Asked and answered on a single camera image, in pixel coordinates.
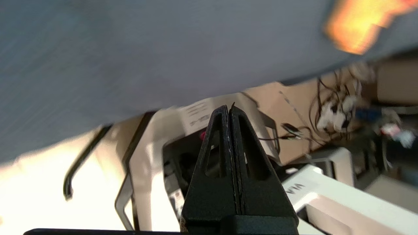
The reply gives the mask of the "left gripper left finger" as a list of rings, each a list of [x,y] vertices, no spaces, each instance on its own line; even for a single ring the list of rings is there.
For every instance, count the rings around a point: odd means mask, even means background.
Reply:
[[[219,147],[218,177],[207,175],[211,141]],[[182,210],[182,232],[219,232],[221,220],[238,213],[236,198],[236,167],[229,110],[226,105],[216,108],[206,128],[200,153]]]

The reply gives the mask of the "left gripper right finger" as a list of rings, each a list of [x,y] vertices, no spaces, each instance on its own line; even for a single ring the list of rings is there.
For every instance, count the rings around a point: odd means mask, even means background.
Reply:
[[[245,112],[229,111],[235,215],[231,234],[298,234],[298,218]]]

